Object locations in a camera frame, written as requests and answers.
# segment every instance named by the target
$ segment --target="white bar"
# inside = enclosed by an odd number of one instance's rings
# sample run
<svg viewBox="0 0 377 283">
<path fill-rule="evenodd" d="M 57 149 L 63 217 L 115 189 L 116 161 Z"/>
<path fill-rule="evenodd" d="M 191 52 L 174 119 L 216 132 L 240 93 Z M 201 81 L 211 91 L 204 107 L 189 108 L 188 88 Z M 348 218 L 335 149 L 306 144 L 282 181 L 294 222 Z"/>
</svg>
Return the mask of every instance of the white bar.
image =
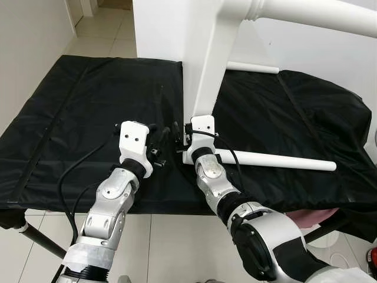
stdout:
<svg viewBox="0 0 377 283">
<path fill-rule="evenodd" d="M 191 17 L 197 19 L 198 14 L 200 17 L 188 28 L 190 40 L 186 42 L 183 60 L 184 123 L 189 123 L 194 116 L 211 115 L 239 26 L 252 1 L 215 1 L 220 3 L 219 10 L 209 13 L 211 16 L 205 10 L 192 11 L 193 7 L 197 8 L 195 5 L 188 7 Z"/>
<path fill-rule="evenodd" d="M 324 160 L 305 159 L 290 156 L 262 154 L 253 152 L 234 151 L 239 163 L 242 165 L 282 167 L 294 169 L 308 169 L 321 171 L 335 171 L 336 163 Z M 223 163 L 235 164 L 233 155 L 229 150 L 216 149 L 216 154 L 221 156 Z"/>
<path fill-rule="evenodd" d="M 256 0 L 246 19 L 279 19 L 377 38 L 377 12 L 339 0 Z"/>
<path fill-rule="evenodd" d="M 228 70 L 269 73 L 269 74 L 277 74 L 279 72 L 279 68 L 277 68 L 277 67 L 257 65 L 257 64 L 249 64 L 249 63 L 232 62 L 232 61 L 228 62 L 228 64 L 226 65 L 226 68 Z"/>
</svg>

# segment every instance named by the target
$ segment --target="white bracket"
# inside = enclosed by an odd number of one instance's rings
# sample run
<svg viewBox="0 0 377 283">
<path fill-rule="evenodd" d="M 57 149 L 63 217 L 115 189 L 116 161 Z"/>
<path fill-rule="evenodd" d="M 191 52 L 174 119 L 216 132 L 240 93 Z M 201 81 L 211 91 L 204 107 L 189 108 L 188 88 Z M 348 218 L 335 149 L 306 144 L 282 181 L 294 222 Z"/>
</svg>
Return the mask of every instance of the white bracket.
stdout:
<svg viewBox="0 0 377 283">
<path fill-rule="evenodd" d="M 214 134 L 214 118 L 211 115 L 192 117 L 191 125 L 193 127 L 193 130 Z M 213 137 L 193 133 L 191 146 L 187 149 L 186 152 L 183 152 L 183 163 L 194 164 L 191 155 L 195 150 L 201 147 L 209 147 L 214 153 L 215 148 L 213 142 Z"/>
<path fill-rule="evenodd" d="M 119 138 L 119 149 L 121 156 L 119 162 L 130 158 L 138 161 L 144 166 L 146 173 L 144 178 L 151 176 L 153 167 L 147 159 L 147 136 L 149 128 L 138 122 L 126 121 L 122 123 Z"/>
</svg>

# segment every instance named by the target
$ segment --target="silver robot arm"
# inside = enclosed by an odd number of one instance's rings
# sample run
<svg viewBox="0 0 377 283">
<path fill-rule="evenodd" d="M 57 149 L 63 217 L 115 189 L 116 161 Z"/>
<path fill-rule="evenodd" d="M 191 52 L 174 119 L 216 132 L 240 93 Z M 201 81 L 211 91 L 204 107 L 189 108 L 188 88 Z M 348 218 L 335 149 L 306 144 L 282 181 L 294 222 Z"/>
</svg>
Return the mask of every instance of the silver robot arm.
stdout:
<svg viewBox="0 0 377 283">
<path fill-rule="evenodd" d="M 125 216 L 134 203 L 143 178 L 152 174 L 145 143 L 149 129 L 126 121 L 121 125 L 120 165 L 103 181 L 79 237 L 67 251 L 66 266 L 58 283 L 107 282 L 115 251 L 124 229 Z"/>
<path fill-rule="evenodd" d="M 210 116 L 191 119 L 186 129 L 214 134 Z M 376 282 L 360 269 L 339 269 L 315 258 L 297 225 L 285 214 L 248 201 L 226 177 L 214 155 L 213 137 L 191 134 L 187 149 L 197 185 L 211 210 L 226 225 L 245 270 L 254 278 L 277 283 Z"/>
</svg>

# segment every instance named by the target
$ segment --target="black fabric cover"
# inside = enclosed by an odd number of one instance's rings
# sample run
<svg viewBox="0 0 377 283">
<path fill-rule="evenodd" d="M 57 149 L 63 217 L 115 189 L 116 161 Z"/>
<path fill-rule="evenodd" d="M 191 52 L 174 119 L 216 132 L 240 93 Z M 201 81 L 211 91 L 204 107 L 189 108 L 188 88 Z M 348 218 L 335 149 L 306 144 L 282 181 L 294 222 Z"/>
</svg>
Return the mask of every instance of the black fabric cover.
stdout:
<svg viewBox="0 0 377 283">
<path fill-rule="evenodd" d="M 377 169 L 363 149 L 371 111 L 356 94 L 293 71 L 227 71 L 213 115 L 235 150 L 338 165 L 336 172 L 242 166 L 250 200 L 282 212 L 340 207 L 359 236 L 375 238 Z M 181 63 L 62 56 L 0 138 L 0 208 L 61 210 L 60 174 L 125 120 L 183 126 Z M 209 214 L 194 167 L 182 164 L 172 141 L 164 155 L 167 166 L 143 181 L 130 212 Z M 85 186 L 105 179 L 118 158 L 114 138 L 71 172 L 64 182 L 68 206 Z M 238 186 L 235 167 L 224 166 Z M 93 204 L 94 191 L 79 212 Z"/>
</svg>

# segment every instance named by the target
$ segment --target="tile floor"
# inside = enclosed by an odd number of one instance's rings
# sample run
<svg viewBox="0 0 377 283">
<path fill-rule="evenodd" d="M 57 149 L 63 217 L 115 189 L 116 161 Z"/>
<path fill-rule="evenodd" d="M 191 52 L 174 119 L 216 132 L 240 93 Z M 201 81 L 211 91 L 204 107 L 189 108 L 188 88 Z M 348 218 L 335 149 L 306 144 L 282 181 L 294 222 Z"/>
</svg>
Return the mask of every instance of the tile floor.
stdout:
<svg viewBox="0 0 377 283">
<path fill-rule="evenodd" d="M 136 57 L 133 12 L 100 8 L 76 26 L 77 38 L 66 49 L 68 55 L 88 57 Z"/>
<path fill-rule="evenodd" d="M 78 38 L 66 54 L 90 57 L 136 57 L 133 15 L 100 8 L 94 18 L 77 25 Z M 85 215 L 79 213 L 81 226 Z M 63 213 L 27 210 L 27 220 L 67 248 L 71 230 Z M 194 283 L 216 278 L 228 283 L 256 282 L 242 268 L 225 227 L 214 216 L 127 215 L 109 282 L 129 275 L 133 283 Z M 50 282 L 61 260 L 15 231 L 0 230 L 2 282 Z M 366 270 L 372 245 L 340 234 L 328 249 L 309 247 L 320 259 L 339 267 Z"/>
</svg>

